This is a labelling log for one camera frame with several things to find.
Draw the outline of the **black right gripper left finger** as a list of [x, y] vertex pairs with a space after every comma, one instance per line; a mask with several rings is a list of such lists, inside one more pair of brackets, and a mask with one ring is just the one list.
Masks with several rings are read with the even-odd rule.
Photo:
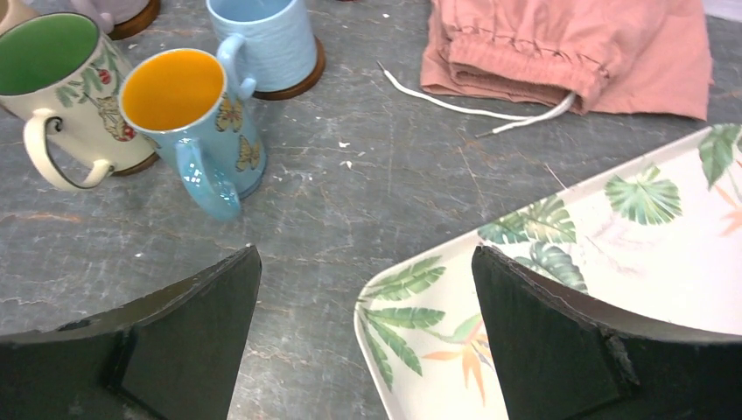
[[4, 335], [2, 418], [226, 418], [261, 274], [248, 246], [115, 309]]

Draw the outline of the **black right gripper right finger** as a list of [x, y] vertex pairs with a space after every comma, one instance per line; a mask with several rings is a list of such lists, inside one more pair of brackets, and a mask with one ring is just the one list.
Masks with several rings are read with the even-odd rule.
[[472, 275], [512, 419], [738, 419], [741, 338], [648, 318], [478, 247]]

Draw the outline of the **floral leaf print tray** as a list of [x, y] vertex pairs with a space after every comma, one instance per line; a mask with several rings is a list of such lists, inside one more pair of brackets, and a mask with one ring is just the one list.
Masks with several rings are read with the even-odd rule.
[[354, 325], [389, 418], [512, 419], [478, 247], [621, 309], [741, 338], [741, 128], [702, 129], [375, 276]]

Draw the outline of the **blue butterfly mug orange inside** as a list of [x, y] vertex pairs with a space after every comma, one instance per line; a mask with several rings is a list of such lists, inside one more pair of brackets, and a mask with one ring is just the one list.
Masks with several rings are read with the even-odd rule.
[[209, 52], [156, 54], [126, 77], [118, 97], [125, 122], [179, 175], [191, 198], [217, 220], [242, 211], [261, 183], [266, 149], [243, 100]]

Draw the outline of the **floral mug green inside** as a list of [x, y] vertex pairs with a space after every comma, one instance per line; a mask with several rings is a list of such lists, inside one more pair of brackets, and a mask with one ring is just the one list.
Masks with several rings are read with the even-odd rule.
[[1, 36], [1, 103], [24, 120], [26, 153], [50, 184], [98, 186], [156, 153], [120, 113], [132, 66], [89, 17], [57, 12]]

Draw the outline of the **light blue ceramic mug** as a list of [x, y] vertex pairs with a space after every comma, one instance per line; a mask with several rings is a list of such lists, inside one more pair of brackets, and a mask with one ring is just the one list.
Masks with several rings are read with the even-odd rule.
[[247, 100], [278, 101], [317, 84], [326, 67], [303, 0], [207, 0], [220, 41], [216, 58]]

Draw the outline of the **lilac ceramic mug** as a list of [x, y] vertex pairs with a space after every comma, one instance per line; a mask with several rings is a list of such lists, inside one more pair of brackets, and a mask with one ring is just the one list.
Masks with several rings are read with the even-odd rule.
[[149, 4], [149, 0], [71, 0], [72, 6], [111, 33], [115, 25], [134, 18]]

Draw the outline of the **beige ceramic mug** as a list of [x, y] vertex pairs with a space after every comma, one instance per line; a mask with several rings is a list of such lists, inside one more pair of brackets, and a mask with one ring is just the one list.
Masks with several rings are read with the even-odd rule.
[[0, 0], [0, 33], [39, 15], [38, 11], [21, 0]]

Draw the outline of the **dark brown wooden coaster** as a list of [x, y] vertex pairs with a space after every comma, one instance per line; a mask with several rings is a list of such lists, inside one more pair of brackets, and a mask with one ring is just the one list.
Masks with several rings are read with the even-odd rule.
[[114, 171], [112, 176], [123, 177], [137, 174], [153, 166], [159, 159], [160, 156], [157, 153], [152, 153], [149, 157], [135, 166], [120, 171]]

